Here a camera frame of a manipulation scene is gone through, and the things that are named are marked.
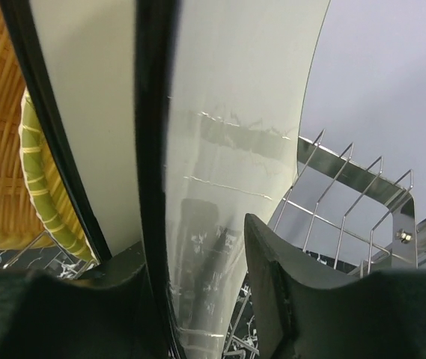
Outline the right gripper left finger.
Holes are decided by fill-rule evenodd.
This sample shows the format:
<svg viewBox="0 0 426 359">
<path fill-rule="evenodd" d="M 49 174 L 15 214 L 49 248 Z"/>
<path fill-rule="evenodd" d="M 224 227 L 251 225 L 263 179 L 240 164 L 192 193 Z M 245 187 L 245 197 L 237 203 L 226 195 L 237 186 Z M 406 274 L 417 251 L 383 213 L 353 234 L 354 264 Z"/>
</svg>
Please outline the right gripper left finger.
<svg viewBox="0 0 426 359">
<path fill-rule="evenodd" d="M 141 243 L 77 280 L 0 270 L 0 358 L 167 358 Z"/>
</svg>

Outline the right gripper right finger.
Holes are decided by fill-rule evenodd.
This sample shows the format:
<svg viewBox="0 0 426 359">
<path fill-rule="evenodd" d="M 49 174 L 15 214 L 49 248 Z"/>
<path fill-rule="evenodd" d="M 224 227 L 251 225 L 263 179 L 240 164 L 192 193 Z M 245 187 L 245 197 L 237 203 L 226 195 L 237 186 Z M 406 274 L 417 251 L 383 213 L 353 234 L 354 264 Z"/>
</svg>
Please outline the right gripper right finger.
<svg viewBox="0 0 426 359">
<path fill-rule="evenodd" d="M 426 358 L 426 269 L 357 278 L 244 219 L 262 358 Z"/>
</svg>

